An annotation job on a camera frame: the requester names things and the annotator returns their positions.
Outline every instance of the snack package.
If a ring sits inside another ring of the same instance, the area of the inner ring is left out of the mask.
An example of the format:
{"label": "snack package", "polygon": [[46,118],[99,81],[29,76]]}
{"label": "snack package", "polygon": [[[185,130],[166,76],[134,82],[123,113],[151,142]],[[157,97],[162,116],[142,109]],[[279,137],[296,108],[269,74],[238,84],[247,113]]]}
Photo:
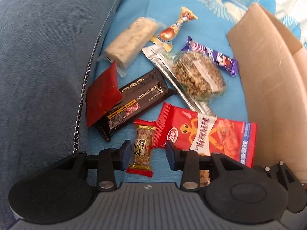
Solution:
{"label": "snack package", "polygon": [[228,72],[231,76],[236,76],[238,73],[238,62],[236,59],[217,52],[209,47],[201,45],[192,40],[189,36],[186,46],[182,51],[200,52],[208,56],[219,68]]}
{"label": "snack package", "polygon": [[207,102],[226,90],[216,65],[203,53],[166,53],[153,45],[142,49],[145,56],[166,76],[192,111],[213,115]]}
{"label": "snack package", "polygon": [[201,187],[206,187],[210,184],[209,170],[199,171],[199,181]]}
{"label": "snack package", "polygon": [[207,156],[216,151],[252,167],[256,131],[256,123],[208,116],[164,103],[153,145],[164,147],[171,140],[178,149]]}
{"label": "snack package", "polygon": [[134,158],[126,172],[152,177],[153,172],[149,164],[157,125],[155,121],[148,122],[140,119],[135,121],[135,125],[136,138],[133,151]]}
{"label": "snack package", "polygon": [[172,50],[172,40],[177,36],[182,24],[193,19],[197,20],[198,17],[188,8],[181,7],[178,20],[167,29],[154,35],[150,41],[163,46],[166,52],[170,52]]}
{"label": "snack package", "polygon": [[113,62],[86,92],[86,126],[90,127],[121,99],[122,94],[117,88],[116,65]]}
{"label": "snack package", "polygon": [[94,123],[107,142],[111,141],[111,135],[118,129],[175,93],[168,88],[157,68],[133,80],[119,91],[123,96],[122,100]]}
{"label": "snack package", "polygon": [[158,28],[153,19],[139,17],[106,48],[104,54],[110,62],[116,62],[120,76],[126,76],[128,67]]}

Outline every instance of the circular pad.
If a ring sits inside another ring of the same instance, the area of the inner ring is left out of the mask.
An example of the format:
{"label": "circular pad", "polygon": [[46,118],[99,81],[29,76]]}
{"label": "circular pad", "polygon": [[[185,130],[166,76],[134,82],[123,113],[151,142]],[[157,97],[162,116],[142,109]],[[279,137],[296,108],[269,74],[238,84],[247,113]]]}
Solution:
{"label": "circular pad", "polygon": [[206,188],[205,201],[220,217],[243,224],[278,220],[288,195],[278,182],[256,170],[224,170]]}
{"label": "circular pad", "polygon": [[23,220],[55,224],[83,213],[93,199],[92,188],[69,171],[51,170],[16,183],[10,190],[11,209]]}

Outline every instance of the cardboard box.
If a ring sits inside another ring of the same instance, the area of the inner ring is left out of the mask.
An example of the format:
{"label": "cardboard box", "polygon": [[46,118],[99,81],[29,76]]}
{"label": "cardboard box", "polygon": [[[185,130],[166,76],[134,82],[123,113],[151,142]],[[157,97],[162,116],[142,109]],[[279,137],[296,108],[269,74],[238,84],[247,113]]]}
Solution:
{"label": "cardboard box", "polygon": [[284,161],[307,182],[307,50],[255,3],[228,35],[249,121],[258,124],[254,163]]}

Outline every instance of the black chocolate package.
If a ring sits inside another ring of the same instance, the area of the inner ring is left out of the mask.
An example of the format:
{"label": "black chocolate package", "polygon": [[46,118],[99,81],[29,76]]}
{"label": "black chocolate package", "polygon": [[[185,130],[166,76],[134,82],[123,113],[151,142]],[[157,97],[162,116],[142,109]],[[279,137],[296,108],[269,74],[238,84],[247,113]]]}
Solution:
{"label": "black chocolate package", "polygon": [[111,141],[111,135],[133,122],[149,109],[175,93],[168,88],[157,68],[120,88],[123,99],[94,123],[103,138]]}

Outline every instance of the bedsheet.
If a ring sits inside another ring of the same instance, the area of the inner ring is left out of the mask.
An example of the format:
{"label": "bedsheet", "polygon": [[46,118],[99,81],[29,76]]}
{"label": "bedsheet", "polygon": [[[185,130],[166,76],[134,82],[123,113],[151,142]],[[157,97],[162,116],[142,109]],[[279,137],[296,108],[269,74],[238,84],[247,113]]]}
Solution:
{"label": "bedsheet", "polygon": [[[186,44],[187,37],[191,36],[195,41],[233,57],[226,34],[244,15],[248,6],[255,2],[276,15],[307,48],[307,0],[122,0],[105,38],[102,52],[120,32],[138,17],[150,17],[166,25],[171,25],[177,20],[180,7],[185,6],[191,9],[199,19],[182,26],[181,31],[173,41],[173,51],[181,50]],[[107,61],[99,61],[95,70],[96,78],[109,65]],[[118,76],[119,87],[143,75],[153,67],[153,64],[141,52],[128,69],[127,76],[124,78]],[[217,97],[211,102],[211,108],[218,117],[247,121],[240,76],[230,77],[224,71],[222,71],[222,75],[227,83],[227,91],[223,96]],[[166,101],[186,108],[183,100],[177,95]],[[161,107],[162,104],[156,106],[141,118],[150,121],[156,120]],[[112,136],[110,143],[106,143],[96,129],[90,127],[91,150],[96,154],[104,148],[119,148],[125,139],[130,139],[134,144],[135,134],[134,125],[130,124]],[[165,150],[154,149],[151,166],[153,168],[152,178],[116,171],[117,183],[122,181],[180,182],[182,172],[170,170]]]}

